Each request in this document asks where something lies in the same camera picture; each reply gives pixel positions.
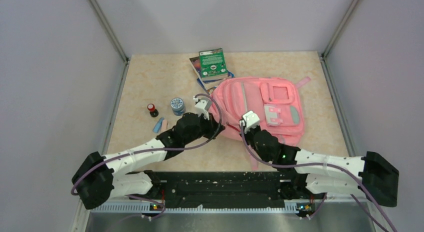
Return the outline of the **green cover book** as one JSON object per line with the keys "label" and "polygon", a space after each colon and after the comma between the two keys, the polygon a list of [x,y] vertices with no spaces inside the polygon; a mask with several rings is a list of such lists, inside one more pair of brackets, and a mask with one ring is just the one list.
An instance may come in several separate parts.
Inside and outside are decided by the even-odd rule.
{"label": "green cover book", "polygon": [[202,81],[220,80],[228,76],[227,64],[222,48],[203,50],[198,55],[200,79]]}

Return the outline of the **pink backpack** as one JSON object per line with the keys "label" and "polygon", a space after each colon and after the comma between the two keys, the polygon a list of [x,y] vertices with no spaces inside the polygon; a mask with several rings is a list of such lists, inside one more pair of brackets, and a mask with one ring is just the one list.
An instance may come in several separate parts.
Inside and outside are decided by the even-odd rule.
{"label": "pink backpack", "polygon": [[261,129],[282,144],[297,146],[305,133],[305,120],[298,89],[280,77],[237,77],[223,81],[211,94],[209,111],[225,126],[222,137],[241,141],[239,121],[253,111]]}

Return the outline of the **blue treehouse book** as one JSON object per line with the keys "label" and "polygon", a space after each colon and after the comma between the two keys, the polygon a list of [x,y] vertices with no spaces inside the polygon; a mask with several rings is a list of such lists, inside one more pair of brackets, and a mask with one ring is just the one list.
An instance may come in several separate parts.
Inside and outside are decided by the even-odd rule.
{"label": "blue treehouse book", "polygon": [[227,73],[227,77],[222,79],[216,79],[216,80],[210,80],[210,81],[202,81],[200,78],[196,79],[197,84],[206,92],[210,93],[212,90],[214,90],[220,83],[224,82],[227,79],[232,79],[235,77],[235,75],[232,72]]}

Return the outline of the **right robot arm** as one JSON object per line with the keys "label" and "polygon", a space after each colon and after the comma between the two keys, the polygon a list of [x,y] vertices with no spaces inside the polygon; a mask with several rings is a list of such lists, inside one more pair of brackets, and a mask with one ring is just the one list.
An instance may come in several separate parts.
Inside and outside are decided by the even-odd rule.
{"label": "right robot arm", "polygon": [[398,205],[400,172],[377,152],[364,156],[334,156],[280,143],[268,131],[242,128],[248,152],[261,164],[297,174],[296,189],[311,194],[364,196],[379,206]]}

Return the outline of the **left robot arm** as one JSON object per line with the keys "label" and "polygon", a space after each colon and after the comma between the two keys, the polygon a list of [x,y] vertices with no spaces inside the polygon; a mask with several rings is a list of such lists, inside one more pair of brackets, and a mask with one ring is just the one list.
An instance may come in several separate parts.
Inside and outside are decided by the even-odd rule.
{"label": "left robot arm", "polygon": [[221,120],[216,121],[212,114],[204,118],[185,113],[172,128],[139,146],[109,155],[90,153],[73,175],[70,193],[78,196],[87,210],[113,197],[147,194],[154,186],[153,179],[134,174],[136,169],[200,148],[223,130]]}

